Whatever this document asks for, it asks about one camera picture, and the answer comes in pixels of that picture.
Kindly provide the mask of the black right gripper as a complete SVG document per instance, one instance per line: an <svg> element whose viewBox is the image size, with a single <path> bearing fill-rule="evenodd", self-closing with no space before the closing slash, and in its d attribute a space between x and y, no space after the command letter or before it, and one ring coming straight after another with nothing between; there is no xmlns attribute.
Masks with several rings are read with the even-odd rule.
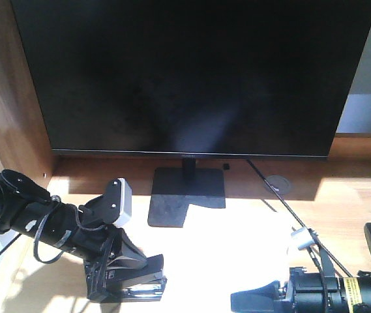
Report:
<svg viewBox="0 0 371 313"><path fill-rule="evenodd" d="M338 312L338 279L333 272L307 273L291 267L285 295L279 281L231 294L232 312Z"/></svg>

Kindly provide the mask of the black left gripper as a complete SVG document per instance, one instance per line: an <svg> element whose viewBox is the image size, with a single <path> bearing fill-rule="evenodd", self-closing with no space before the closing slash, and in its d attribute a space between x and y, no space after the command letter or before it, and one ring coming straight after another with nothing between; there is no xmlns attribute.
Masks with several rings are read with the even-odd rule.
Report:
<svg viewBox="0 0 371 313"><path fill-rule="evenodd" d="M132 243L122 228L109 226L100 231L76 231L72 238L74 255L83 259L87 298L92 302L123 302L120 288L106 287L106 272L110 254L118 254L119 265L125 269L143 269L145 254Z"/></svg>

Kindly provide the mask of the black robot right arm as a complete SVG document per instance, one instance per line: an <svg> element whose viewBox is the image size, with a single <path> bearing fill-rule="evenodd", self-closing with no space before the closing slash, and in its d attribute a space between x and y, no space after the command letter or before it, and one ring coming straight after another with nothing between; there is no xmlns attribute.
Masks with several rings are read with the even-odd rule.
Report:
<svg viewBox="0 0 371 313"><path fill-rule="evenodd" d="M371 312L371 272L357 277L327 276L303 267L289 270L282 287L274 281L264 287L231 294L232 312Z"/></svg>

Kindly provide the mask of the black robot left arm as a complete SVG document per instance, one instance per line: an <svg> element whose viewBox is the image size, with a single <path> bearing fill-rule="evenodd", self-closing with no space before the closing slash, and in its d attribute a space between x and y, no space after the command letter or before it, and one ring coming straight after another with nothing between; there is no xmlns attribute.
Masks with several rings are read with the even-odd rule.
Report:
<svg viewBox="0 0 371 313"><path fill-rule="evenodd" d="M43 242L84 261L87 276L106 271L139 271L146 256L133 245L123 226L132 214L132 191L125 179L110 181L103 195L84 205L63 203L30 178L14 170L0 172L0 234L14 230L34 239L33 255Z"/></svg>

